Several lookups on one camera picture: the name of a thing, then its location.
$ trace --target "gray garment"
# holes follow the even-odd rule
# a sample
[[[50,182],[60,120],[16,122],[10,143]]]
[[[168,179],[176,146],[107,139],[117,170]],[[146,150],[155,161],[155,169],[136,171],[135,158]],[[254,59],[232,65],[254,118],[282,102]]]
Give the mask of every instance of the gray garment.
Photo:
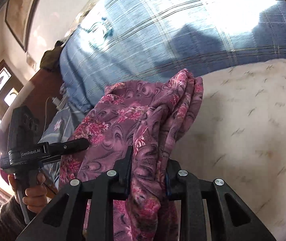
[[[85,116],[86,114],[77,110],[72,103],[67,102],[63,109],[56,113],[39,143],[66,142]],[[57,189],[59,169],[60,162],[44,165],[45,174],[54,182]]]

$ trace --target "person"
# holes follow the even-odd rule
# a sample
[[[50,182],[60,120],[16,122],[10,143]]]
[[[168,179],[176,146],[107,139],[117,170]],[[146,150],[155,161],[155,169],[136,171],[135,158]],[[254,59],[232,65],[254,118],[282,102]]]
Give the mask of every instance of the person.
[[[42,173],[37,175],[38,186],[26,189],[26,197],[23,202],[27,208],[38,214],[47,205],[47,189],[43,185],[45,176]],[[24,216],[20,208],[17,196],[17,182],[13,175],[8,175],[8,181],[15,193],[10,200],[1,206],[0,209],[0,240],[14,241],[26,227]]]

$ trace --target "white mattress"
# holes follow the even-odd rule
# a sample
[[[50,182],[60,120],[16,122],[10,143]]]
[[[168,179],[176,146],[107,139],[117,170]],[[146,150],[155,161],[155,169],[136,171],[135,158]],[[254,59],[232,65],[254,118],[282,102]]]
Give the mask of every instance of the white mattress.
[[[199,178],[224,179],[286,240],[286,60],[219,70],[203,82],[200,112],[171,158]]]

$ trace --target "device handle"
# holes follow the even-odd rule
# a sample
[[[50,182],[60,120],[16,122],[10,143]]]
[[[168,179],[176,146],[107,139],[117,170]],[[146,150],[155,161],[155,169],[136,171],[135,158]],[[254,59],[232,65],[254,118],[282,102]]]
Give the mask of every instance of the device handle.
[[[15,174],[15,179],[17,180],[17,195],[19,204],[24,215],[25,223],[27,225],[36,216],[36,214],[28,210],[27,205],[23,203],[23,197],[26,196],[25,191],[27,188],[32,188],[38,185],[37,174],[39,172],[39,169],[34,169]]]

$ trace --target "flower pattern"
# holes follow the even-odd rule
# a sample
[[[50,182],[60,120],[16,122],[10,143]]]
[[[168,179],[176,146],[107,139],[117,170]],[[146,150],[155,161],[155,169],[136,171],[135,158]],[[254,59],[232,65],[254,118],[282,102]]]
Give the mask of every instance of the flower pattern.
[[[196,117],[202,96],[202,78],[186,69],[166,84],[128,81],[107,86],[71,137],[85,137],[91,145],[62,157],[60,188],[75,177],[92,180],[112,169],[133,145],[130,195],[113,203],[114,240],[177,240],[175,206],[164,199],[166,165],[175,142]]]

